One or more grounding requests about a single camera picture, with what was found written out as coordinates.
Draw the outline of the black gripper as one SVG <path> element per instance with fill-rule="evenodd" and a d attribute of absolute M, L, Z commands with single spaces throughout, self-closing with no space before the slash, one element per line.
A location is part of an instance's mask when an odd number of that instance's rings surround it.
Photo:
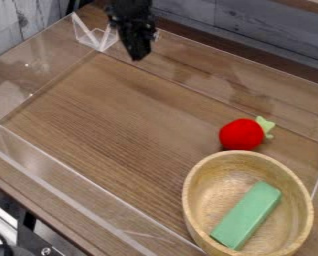
<path fill-rule="evenodd" d="M 119 26 L 119 37 L 134 61 L 141 61 L 151 53 L 151 43 L 157 40 L 158 30 L 151 8 L 153 0 L 109 0 L 105 7 L 111 26 Z M 137 22 L 145 27 L 134 33 L 131 42 L 127 29 L 122 25 Z"/>

